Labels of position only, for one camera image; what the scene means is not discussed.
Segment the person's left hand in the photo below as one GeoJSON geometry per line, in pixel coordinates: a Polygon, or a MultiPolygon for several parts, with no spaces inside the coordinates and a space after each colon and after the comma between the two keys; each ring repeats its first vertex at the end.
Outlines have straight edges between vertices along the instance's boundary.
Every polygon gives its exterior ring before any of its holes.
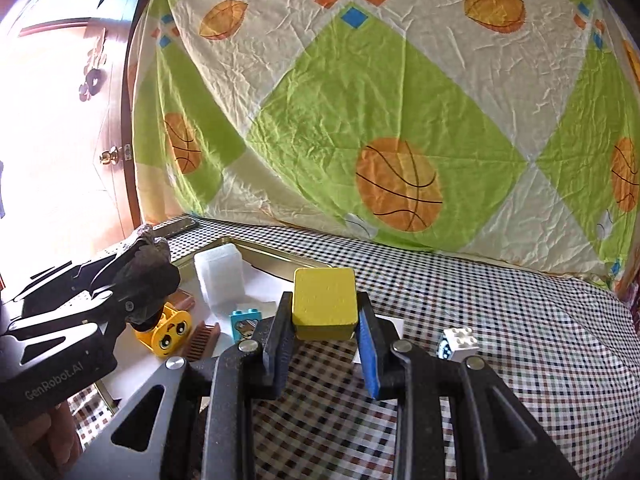
{"type": "Polygon", "coordinates": [[[58,476],[66,474],[81,456],[80,437],[67,401],[11,430],[24,450],[43,450],[44,457],[58,476]]]}

